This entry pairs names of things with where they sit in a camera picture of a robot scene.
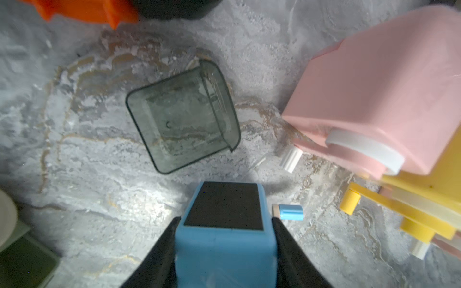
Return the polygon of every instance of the transparent plastic container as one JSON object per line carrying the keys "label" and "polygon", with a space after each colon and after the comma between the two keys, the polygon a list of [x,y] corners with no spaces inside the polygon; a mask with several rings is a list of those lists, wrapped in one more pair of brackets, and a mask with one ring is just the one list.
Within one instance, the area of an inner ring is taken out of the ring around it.
{"label": "transparent plastic container", "polygon": [[224,77],[211,61],[131,91],[126,105],[155,169],[168,174],[240,142]]}

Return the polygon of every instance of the pink toy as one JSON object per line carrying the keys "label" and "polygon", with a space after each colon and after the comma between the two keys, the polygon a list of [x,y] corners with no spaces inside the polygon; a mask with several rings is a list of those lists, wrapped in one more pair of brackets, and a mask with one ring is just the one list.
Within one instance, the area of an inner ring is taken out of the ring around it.
{"label": "pink toy", "polygon": [[380,179],[428,174],[461,120],[461,15],[427,6],[326,48],[312,58],[282,118],[314,142],[302,152]]}

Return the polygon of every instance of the marble surface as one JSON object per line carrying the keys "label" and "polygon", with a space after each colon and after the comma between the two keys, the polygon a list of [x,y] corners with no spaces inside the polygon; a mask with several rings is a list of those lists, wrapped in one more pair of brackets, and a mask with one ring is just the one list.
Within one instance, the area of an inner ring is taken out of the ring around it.
{"label": "marble surface", "polygon": [[[400,217],[367,200],[338,210],[349,172],[281,155],[297,135],[280,113],[308,59],[419,0],[224,0],[200,21],[91,25],[0,3],[0,188],[32,235],[61,257],[57,287],[119,287],[200,181],[262,183],[269,204],[301,203],[286,222],[335,287],[460,287],[461,263],[432,248],[408,254]],[[242,141],[167,176],[157,173],[124,105],[126,94],[186,69],[220,66]]]}

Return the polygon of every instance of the green object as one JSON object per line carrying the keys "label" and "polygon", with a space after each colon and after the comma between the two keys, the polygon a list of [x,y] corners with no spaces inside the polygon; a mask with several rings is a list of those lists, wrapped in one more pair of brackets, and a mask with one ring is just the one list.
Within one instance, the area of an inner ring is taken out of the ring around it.
{"label": "green object", "polygon": [[[28,230],[23,225],[20,233]],[[56,255],[29,235],[23,235],[0,253],[0,288],[43,288],[58,264]]]}
{"label": "green object", "polygon": [[11,234],[10,238],[6,240],[6,242],[0,247],[0,253],[7,249],[11,244],[13,244],[17,239],[21,238],[29,232],[30,227],[24,224],[21,220],[16,221],[16,226],[14,227],[13,233]]}
{"label": "green object", "polygon": [[134,90],[126,97],[156,170],[171,173],[218,151],[233,151],[240,127],[215,63]]}

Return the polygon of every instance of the black object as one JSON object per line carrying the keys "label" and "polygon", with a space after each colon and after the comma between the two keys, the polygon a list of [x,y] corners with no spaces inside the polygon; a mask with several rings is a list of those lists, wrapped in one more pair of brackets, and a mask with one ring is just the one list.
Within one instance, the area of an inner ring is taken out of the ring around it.
{"label": "black object", "polygon": [[[155,246],[121,288],[175,288],[174,218]],[[272,218],[278,247],[277,288],[331,288],[278,218]]]}
{"label": "black object", "polygon": [[184,225],[262,231],[255,207],[260,207],[255,183],[204,182]]}
{"label": "black object", "polygon": [[175,217],[152,250],[121,288],[176,287],[174,235],[181,217]]}
{"label": "black object", "polygon": [[282,221],[273,217],[272,226],[277,239],[277,288],[331,288],[332,286],[315,269]]}
{"label": "black object", "polygon": [[159,20],[200,19],[220,2],[221,0],[132,0],[140,15]]}

